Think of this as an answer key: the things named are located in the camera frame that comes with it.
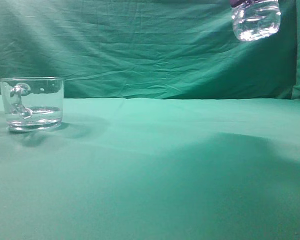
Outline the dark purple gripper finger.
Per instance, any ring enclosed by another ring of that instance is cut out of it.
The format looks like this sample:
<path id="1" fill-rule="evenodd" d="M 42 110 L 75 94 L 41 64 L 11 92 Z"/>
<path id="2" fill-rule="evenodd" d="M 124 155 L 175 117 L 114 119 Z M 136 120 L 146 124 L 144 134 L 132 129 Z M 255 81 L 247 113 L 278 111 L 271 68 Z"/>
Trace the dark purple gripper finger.
<path id="1" fill-rule="evenodd" d="M 241 4 L 250 4 L 252 0 L 229 0 L 229 4 L 231 7 L 238 7 Z"/>

